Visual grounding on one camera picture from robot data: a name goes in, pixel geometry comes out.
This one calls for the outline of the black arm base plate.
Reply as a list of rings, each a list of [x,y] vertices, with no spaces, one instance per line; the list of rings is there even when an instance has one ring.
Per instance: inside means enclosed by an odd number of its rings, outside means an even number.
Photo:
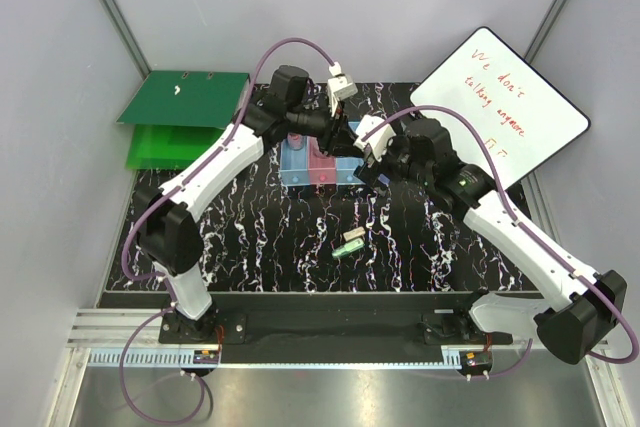
[[[222,343],[224,365],[344,368],[442,365],[447,350],[537,337],[538,293],[215,293],[199,320],[161,318],[163,344]]]

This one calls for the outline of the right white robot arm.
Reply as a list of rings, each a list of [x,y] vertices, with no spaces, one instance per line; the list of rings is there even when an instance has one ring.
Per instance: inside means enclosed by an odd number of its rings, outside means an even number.
[[[631,351],[615,361],[638,357],[637,334],[623,314],[625,279],[578,260],[521,216],[495,165],[480,166],[459,154],[438,120],[418,116],[396,130],[391,120],[367,115],[354,145],[364,158],[357,173],[361,180],[377,188],[396,180],[421,186],[444,211],[513,262],[540,293],[539,299],[477,295],[454,318],[460,340],[472,344],[489,333],[511,334],[539,341],[559,360],[576,364],[621,327]]]

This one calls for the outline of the four-compartment pastel drawer organizer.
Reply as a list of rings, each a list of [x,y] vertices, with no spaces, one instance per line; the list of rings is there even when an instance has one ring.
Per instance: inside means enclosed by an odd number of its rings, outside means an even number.
[[[360,121],[348,121],[350,147],[356,140],[355,130]],[[354,174],[363,164],[361,157],[331,157],[322,154],[315,138],[306,137],[306,146],[299,151],[291,150],[287,138],[281,144],[280,175],[283,185],[302,187],[307,185],[365,185]]]

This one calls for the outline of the green correction tape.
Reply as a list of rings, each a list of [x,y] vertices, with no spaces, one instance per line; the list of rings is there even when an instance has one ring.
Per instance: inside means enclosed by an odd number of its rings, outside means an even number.
[[[334,259],[341,259],[341,258],[344,258],[346,256],[349,256],[349,255],[353,254],[354,252],[357,252],[358,250],[362,249],[363,247],[364,247],[364,241],[361,238],[357,238],[357,239],[351,240],[351,241],[345,243],[344,245],[341,245],[340,247],[336,248],[332,252],[332,257]]]

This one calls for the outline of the beige small eraser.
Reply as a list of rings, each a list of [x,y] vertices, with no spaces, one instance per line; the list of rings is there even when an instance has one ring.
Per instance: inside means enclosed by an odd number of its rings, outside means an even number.
[[[346,242],[351,242],[355,239],[361,238],[365,235],[366,231],[363,227],[357,227],[343,234],[343,238]]]

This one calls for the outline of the pink capped pencil tube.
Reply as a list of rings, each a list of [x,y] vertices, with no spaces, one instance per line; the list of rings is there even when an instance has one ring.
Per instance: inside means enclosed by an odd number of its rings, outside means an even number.
[[[306,137],[301,134],[290,133],[287,136],[287,145],[293,151],[302,150],[306,146]]]

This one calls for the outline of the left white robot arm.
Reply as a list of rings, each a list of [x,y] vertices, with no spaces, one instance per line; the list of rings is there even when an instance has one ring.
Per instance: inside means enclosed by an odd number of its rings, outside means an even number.
[[[181,331],[193,342],[208,341],[216,329],[208,313],[213,301],[198,265],[204,252],[198,222],[209,204],[290,134],[315,137],[326,151],[337,143],[352,146],[355,137],[343,107],[357,87],[339,65],[329,72],[327,107],[307,110],[308,73],[280,66],[268,88],[244,101],[221,137],[191,166],[160,188],[137,193],[144,211],[134,225],[136,246],[151,259],[154,275],[168,288],[171,307],[183,316]]]

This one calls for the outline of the blue grey cap sharpener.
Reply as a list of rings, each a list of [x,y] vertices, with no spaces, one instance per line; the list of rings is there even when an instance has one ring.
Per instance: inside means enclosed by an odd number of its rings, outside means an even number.
[[[386,177],[384,174],[380,174],[377,180],[382,187],[387,188],[390,185],[390,179]]]

